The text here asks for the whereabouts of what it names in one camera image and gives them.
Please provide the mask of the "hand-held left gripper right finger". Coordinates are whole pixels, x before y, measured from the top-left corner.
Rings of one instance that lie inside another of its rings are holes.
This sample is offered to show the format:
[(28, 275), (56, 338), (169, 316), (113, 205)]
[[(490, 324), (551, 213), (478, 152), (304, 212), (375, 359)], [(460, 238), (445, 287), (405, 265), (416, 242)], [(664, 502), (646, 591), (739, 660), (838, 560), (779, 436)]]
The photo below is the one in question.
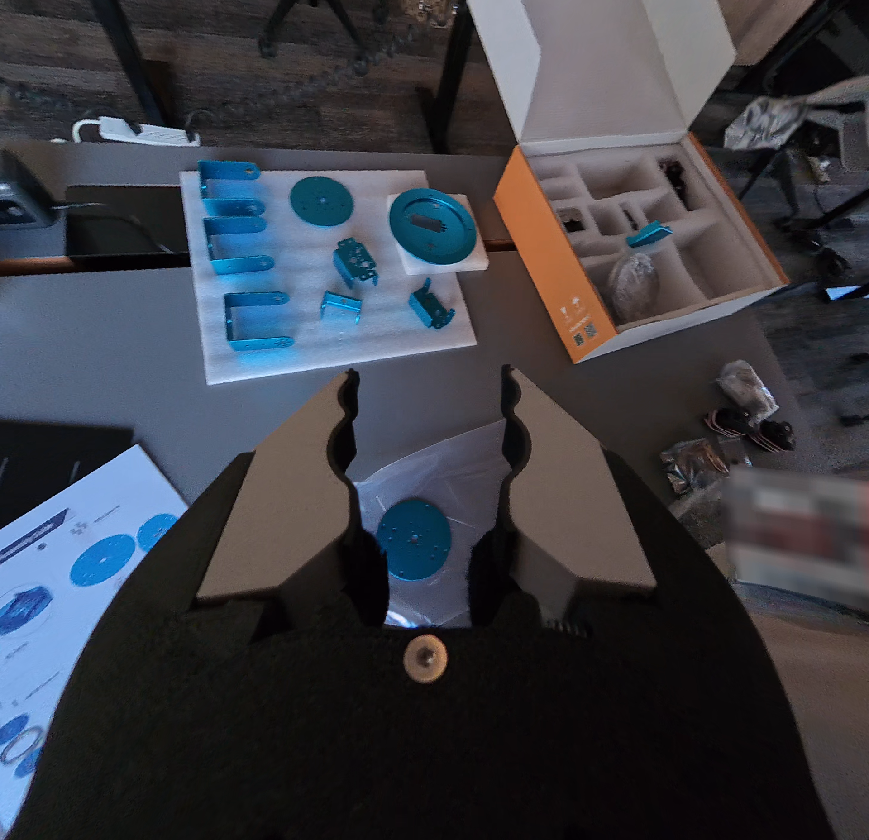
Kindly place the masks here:
[(512, 592), (555, 620), (582, 600), (653, 595), (656, 578), (602, 444), (510, 365), (501, 368), (501, 414), (508, 471), (494, 524), (468, 563), (472, 627), (491, 625)]

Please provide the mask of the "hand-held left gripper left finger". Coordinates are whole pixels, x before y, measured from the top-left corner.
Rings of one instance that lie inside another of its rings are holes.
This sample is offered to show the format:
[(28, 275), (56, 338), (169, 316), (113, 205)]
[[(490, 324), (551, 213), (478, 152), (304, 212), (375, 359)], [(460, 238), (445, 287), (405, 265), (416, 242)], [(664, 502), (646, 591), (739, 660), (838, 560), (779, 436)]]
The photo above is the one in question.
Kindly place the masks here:
[(381, 628), (389, 603), (386, 557), (363, 526), (347, 476), (360, 374), (338, 373), (259, 443), (196, 598), (266, 598), (290, 625), (313, 623), (339, 595), (363, 626)]

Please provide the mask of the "blue perforated round metal plate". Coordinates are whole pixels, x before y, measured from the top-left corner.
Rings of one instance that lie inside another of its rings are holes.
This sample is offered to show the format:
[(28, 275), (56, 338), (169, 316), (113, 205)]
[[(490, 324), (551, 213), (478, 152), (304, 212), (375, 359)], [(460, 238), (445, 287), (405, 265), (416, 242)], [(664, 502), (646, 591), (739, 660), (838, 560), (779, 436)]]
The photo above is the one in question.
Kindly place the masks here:
[(375, 539), (386, 555), (388, 573), (408, 583), (439, 573), (452, 548), (449, 520), (422, 498), (408, 498), (388, 508)]

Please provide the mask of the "clear plastic bag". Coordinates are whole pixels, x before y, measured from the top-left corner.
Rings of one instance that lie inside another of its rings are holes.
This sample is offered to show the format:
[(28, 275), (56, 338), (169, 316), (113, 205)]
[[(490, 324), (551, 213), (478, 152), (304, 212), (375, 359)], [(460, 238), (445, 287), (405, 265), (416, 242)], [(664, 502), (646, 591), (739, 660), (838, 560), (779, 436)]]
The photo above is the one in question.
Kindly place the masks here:
[(387, 627), (470, 626), (468, 567), (472, 549), (494, 526), (509, 471), (504, 433), (505, 420), (497, 420), (409, 454), (356, 483), (363, 526), (373, 536), (385, 511), (408, 498), (437, 506), (451, 527), (452, 548), (439, 573), (415, 583), (388, 574)]

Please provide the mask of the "orange and white box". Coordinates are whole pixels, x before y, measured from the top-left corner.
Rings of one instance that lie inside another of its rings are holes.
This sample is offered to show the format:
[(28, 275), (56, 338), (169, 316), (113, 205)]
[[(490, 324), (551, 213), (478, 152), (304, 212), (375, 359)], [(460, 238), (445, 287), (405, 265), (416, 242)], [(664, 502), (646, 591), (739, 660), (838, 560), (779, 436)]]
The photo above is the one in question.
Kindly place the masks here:
[[(735, 51), (718, 0), (467, 0), (517, 146), (494, 203), (573, 363), (736, 313), (789, 284), (690, 131)], [(658, 162), (685, 168), (687, 211)], [(629, 248), (621, 213), (673, 235)], [(592, 234), (568, 235), (577, 206)], [(655, 314), (618, 325), (614, 265), (650, 253)]]

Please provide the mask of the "silver foil bag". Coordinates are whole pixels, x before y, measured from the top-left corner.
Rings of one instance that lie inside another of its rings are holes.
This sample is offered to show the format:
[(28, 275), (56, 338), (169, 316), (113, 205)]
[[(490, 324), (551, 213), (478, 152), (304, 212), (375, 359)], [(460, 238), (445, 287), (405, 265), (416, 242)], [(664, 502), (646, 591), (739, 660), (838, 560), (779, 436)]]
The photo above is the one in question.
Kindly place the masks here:
[(730, 472), (717, 449), (705, 438), (678, 442), (661, 452), (659, 460), (679, 498), (716, 485)]

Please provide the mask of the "white foam sheet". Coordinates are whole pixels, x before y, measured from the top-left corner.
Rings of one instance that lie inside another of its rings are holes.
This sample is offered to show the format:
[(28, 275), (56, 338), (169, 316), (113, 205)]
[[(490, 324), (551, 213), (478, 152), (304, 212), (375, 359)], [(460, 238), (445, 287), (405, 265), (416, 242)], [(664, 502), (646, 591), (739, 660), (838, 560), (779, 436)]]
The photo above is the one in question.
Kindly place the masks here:
[[(469, 311), (456, 272), (408, 276), (389, 230), (387, 196), (429, 187), (427, 173), (410, 170), (261, 170), (252, 185), (264, 202), (267, 229), (257, 235), (215, 239), (218, 256), (266, 254), (273, 269), (218, 275), (212, 269), (202, 220), (197, 167), (179, 172), (187, 229), (193, 287), (200, 324), (205, 378), (210, 385), (278, 376), (314, 369), (349, 367), (365, 361), (434, 353), (476, 345)], [(288, 194), (299, 179), (323, 175), (341, 182), (352, 194), (353, 216), (343, 225), (316, 227), (291, 209)], [(333, 262), (337, 243), (359, 240), (376, 261), (376, 287), (342, 282)], [(455, 309), (453, 321), (436, 331), (425, 327), (408, 305), (412, 291), (432, 279), (432, 292), (445, 308)], [(346, 314), (320, 320), (323, 292), (335, 291), (363, 301), (358, 325)], [(287, 305), (253, 307), (234, 312), (240, 335), (295, 339), (292, 347), (237, 353), (225, 338), (223, 294), (245, 291), (284, 291)]]

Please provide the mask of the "clear bagged part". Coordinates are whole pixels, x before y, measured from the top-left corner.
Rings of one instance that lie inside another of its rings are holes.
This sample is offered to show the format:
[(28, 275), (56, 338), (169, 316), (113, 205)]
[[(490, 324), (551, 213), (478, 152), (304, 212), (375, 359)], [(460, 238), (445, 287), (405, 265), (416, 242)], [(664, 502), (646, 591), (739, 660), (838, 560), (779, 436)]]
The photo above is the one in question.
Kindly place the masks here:
[(652, 317), (660, 293), (660, 278), (650, 253), (630, 253), (620, 259), (604, 286), (604, 301), (618, 325)]

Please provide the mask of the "small white foam pad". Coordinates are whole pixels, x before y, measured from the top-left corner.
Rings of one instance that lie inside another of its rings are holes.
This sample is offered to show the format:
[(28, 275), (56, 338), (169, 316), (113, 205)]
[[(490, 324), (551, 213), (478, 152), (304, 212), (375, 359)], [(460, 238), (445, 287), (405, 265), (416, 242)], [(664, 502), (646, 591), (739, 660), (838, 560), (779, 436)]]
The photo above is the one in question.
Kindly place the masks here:
[[(387, 196), (387, 215), (388, 215), (388, 204), (392, 201), (398, 194), (391, 194)], [(471, 213), (473, 217), (473, 212), (471, 209), (471, 205), (468, 201), (468, 197), (463, 194), (450, 194), (459, 200), (463, 206)], [(439, 267), (429, 263), (425, 263), (415, 258), (413, 255), (410, 255), (402, 247), (399, 246), (395, 238), (393, 237), (396, 243), (396, 250), (399, 256), (399, 260), (401, 262), (401, 266), (404, 272), (408, 276), (413, 275), (426, 275), (426, 276), (435, 276), (436, 274), (448, 273), (448, 272), (473, 272), (473, 271), (482, 271), (485, 270), (488, 266), (488, 258), (486, 254), (486, 250), (483, 246), (483, 240), (480, 234), (480, 230), (477, 227), (478, 237), (476, 246), (472, 252), (472, 254), (465, 259), (462, 263), (456, 264), (451, 267)]]

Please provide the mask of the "plain blue round plate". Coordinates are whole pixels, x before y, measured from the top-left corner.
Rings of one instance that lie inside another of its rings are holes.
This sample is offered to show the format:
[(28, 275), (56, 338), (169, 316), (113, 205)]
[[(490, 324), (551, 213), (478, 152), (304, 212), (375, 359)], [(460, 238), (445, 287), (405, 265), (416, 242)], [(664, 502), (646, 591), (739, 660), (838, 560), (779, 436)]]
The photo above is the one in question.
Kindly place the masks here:
[(338, 180), (323, 175), (299, 179), (288, 194), (293, 212), (316, 227), (341, 226), (353, 216), (350, 191)]

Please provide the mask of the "white power strip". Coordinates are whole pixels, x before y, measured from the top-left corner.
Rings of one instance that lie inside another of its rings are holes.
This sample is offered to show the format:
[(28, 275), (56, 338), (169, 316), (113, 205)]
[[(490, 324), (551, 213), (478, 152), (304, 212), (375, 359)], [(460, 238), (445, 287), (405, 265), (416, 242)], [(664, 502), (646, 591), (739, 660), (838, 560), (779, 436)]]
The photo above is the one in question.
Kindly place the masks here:
[(71, 126), (73, 142), (82, 142), (84, 129), (96, 129), (99, 139), (147, 147), (200, 148), (201, 136), (195, 131), (136, 122), (114, 116), (79, 119)]

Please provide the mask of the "grey label printer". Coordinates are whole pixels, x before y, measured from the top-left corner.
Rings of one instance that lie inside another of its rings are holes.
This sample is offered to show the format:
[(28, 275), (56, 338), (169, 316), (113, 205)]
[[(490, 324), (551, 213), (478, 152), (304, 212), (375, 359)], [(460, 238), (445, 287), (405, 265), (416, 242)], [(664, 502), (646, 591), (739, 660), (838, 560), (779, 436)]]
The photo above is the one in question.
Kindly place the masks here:
[(9, 150), (1, 150), (1, 229), (44, 229), (58, 220), (55, 199)]

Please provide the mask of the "crumpled silver foil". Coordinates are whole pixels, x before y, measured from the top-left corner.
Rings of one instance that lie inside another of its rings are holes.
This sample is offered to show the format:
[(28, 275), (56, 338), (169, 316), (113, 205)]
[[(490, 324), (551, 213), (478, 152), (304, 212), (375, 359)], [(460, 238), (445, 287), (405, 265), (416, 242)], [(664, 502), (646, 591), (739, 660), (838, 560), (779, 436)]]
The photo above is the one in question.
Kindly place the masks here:
[(727, 151), (779, 150), (806, 121), (812, 105), (803, 99), (762, 96), (751, 101), (727, 126)]

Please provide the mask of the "black flat base plate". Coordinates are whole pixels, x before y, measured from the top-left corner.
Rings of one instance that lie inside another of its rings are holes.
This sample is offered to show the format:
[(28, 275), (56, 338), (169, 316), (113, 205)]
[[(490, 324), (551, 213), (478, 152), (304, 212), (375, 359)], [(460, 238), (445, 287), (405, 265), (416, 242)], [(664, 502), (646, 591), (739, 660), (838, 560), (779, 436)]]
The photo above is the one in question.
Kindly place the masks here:
[(128, 450), (134, 431), (1, 421), (1, 526)]

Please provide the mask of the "small dark blue bracket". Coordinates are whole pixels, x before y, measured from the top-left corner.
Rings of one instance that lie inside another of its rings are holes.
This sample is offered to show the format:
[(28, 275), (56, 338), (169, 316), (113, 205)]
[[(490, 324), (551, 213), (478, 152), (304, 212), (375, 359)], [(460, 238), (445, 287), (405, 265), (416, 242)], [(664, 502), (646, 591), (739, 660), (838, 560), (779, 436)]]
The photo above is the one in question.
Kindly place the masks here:
[(408, 305), (425, 327), (439, 331), (453, 321), (455, 309), (444, 307), (431, 287), (432, 279), (426, 278), (421, 287), (410, 293)]
[(333, 252), (333, 262), (347, 289), (353, 290), (357, 283), (364, 282), (377, 286), (379, 274), (376, 261), (359, 240), (340, 240)]

